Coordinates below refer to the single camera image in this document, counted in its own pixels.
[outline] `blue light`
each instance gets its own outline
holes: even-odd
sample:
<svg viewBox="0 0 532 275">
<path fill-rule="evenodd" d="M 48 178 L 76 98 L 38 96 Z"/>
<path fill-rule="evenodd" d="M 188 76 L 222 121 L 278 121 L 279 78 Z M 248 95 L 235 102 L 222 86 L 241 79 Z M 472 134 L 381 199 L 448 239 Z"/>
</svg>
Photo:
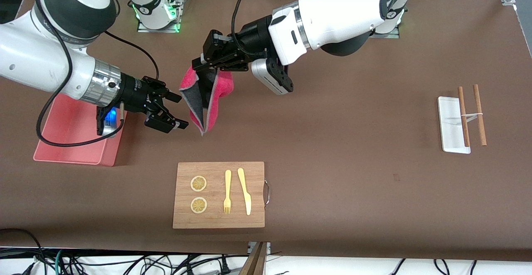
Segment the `blue light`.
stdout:
<svg viewBox="0 0 532 275">
<path fill-rule="evenodd" d="M 116 123 L 116 108 L 112 108 L 109 113 L 107 113 L 107 116 L 105 116 L 105 121 L 112 124 Z"/>
</svg>

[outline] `yellow knife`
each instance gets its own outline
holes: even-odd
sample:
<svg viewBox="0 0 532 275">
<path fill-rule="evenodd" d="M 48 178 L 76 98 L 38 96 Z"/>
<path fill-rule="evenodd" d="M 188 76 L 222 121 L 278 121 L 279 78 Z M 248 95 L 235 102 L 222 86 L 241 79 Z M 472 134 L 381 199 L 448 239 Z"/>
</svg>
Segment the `yellow knife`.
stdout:
<svg viewBox="0 0 532 275">
<path fill-rule="evenodd" d="M 249 195 L 246 190 L 246 178 L 244 175 L 244 169 L 238 168 L 238 178 L 240 179 L 242 191 L 244 192 L 244 200 L 246 201 L 246 214 L 249 216 L 251 214 L 251 195 Z"/>
</svg>

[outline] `wooden stick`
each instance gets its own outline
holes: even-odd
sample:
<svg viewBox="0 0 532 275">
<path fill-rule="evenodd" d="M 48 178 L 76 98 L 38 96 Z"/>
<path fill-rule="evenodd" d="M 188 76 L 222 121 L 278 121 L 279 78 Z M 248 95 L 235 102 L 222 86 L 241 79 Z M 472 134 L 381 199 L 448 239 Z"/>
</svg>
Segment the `wooden stick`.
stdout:
<svg viewBox="0 0 532 275">
<path fill-rule="evenodd" d="M 475 92 L 475 103 L 477 103 L 477 113 L 482 113 L 482 106 L 480 105 L 480 93 L 478 92 L 478 85 L 473 85 L 473 91 Z M 486 132 L 484 131 L 484 116 L 482 114 L 477 115 L 478 119 L 478 131 L 480 133 L 480 144 L 487 146 Z"/>
<path fill-rule="evenodd" d="M 464 145 L 469 147 L 469 131 L 467 129 L 466 104 L 464 103 L 464 89 L 458 87 L 458 101 L 460 102 L 460 117 L 462 118 L 462 131 L 464 133 Z"/>
</svg>

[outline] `pink and gray cloth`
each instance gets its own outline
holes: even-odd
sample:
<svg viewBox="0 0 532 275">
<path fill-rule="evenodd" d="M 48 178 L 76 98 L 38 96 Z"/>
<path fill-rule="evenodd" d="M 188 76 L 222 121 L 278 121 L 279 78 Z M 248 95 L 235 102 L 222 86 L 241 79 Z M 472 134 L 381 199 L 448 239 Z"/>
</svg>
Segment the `pink and gray cloth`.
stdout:
<svg viewBox="0 0 532 275">
<path fill-rule="evenodd" d="M 190 108 L 190 118 L 204 135 L 214 127 L 218 117 L 220 97 L 233 90 L 231 72 L 218 69 L 205 69 L 199 74 L 189 68 L 183 78 L 179 91 Z"/>
</svg>

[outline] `teal cable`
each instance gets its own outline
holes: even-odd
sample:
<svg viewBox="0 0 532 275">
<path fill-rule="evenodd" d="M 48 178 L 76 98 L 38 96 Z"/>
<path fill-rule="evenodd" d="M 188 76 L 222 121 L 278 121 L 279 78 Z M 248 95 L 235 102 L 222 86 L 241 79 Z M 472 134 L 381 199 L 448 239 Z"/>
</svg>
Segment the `teal cable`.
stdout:
<svg viewBox="0 0 532 275">
<path fill-rule="evenodd" d="M 55 256 L 55 275 L 59 275 L 59 258 L 61 258 L 61 252 L 63 252 L 62 249 Z"/>
</svg>

